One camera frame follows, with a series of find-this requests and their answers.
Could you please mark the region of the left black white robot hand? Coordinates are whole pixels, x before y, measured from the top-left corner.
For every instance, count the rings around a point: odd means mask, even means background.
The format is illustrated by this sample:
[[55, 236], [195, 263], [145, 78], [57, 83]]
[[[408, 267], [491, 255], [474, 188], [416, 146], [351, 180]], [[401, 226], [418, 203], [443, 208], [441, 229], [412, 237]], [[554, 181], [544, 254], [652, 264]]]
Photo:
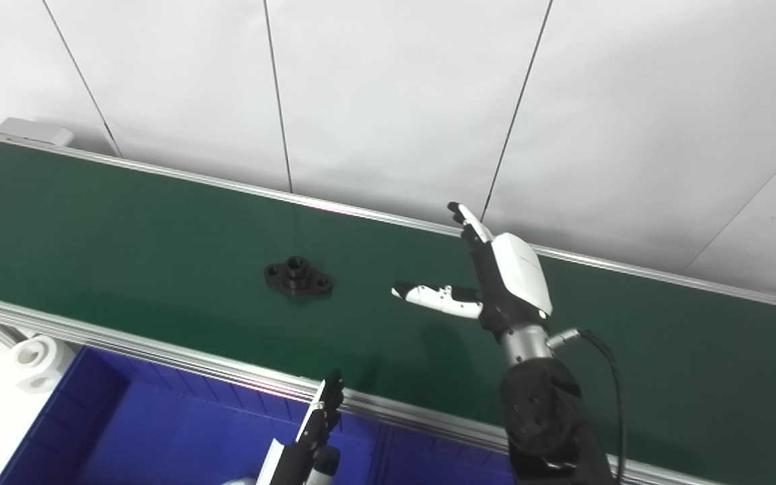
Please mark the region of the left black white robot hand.
[[329, 444], [329, 438], [341, 422], [344, 389], [339, 369], [320, 382], [296, 438], [287, 445], [272, 440], [256, 484], [332, 483], [341, 461], [341, 451]]

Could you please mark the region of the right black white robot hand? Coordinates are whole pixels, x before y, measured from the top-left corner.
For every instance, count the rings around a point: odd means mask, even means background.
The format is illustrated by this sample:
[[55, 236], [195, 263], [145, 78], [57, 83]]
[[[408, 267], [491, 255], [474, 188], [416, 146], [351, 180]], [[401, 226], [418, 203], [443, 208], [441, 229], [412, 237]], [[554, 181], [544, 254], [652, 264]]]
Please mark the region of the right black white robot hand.
[[550, 292], [540, 258], [529, 243], [508, 232], [491, 233], [462, 203], [452, 201], [447, 209], [470, 246], [478, 288], [437, 288], [398, 280], [391, 294], [416, 306], [476, 319], [496, 339], [529, 326], [549, 329]]

